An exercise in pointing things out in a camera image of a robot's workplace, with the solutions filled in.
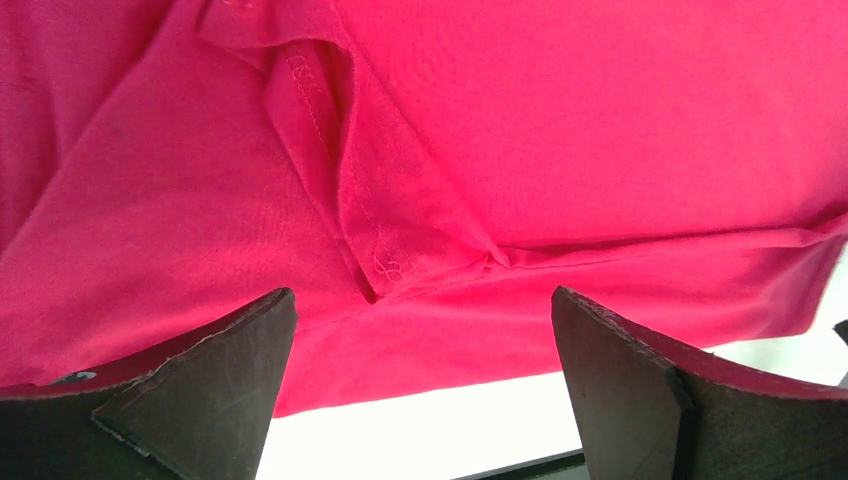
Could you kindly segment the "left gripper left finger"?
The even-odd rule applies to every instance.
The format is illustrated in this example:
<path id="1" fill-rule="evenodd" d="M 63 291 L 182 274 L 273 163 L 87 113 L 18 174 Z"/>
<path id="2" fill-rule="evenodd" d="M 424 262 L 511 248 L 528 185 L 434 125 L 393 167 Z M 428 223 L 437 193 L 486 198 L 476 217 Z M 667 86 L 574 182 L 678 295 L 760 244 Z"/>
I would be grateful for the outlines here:
<path id="1" fill-rule="evenodd" d="M 297 322 L 277 289 L 50 384 L 1 391 L 5 479 L 252 479 Z"/>

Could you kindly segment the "magenta t shirt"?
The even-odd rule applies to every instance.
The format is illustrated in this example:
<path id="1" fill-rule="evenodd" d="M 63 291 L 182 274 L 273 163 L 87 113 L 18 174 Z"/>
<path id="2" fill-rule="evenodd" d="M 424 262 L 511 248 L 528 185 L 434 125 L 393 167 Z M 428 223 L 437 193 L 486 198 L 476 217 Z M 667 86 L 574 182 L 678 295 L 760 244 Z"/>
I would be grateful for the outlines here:
<path id="1" fill-rule="evenodd" d="M 280 287 L 280 415 L 555 371 L 558 286 L 795 335 L 846 239 L 843 1 L 1 5 L 3 385 Z"/>

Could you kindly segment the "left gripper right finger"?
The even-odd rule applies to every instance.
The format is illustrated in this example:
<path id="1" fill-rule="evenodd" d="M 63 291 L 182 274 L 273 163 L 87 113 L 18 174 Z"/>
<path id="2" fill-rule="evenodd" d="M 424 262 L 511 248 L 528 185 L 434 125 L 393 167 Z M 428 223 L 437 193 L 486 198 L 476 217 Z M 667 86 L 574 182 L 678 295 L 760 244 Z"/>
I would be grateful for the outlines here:
<path id="1" fill-rule="evenodd" d="M 593 479 L 843 479 L 847 392 L 767 373 L 552 297 L 562 371 Z"/>

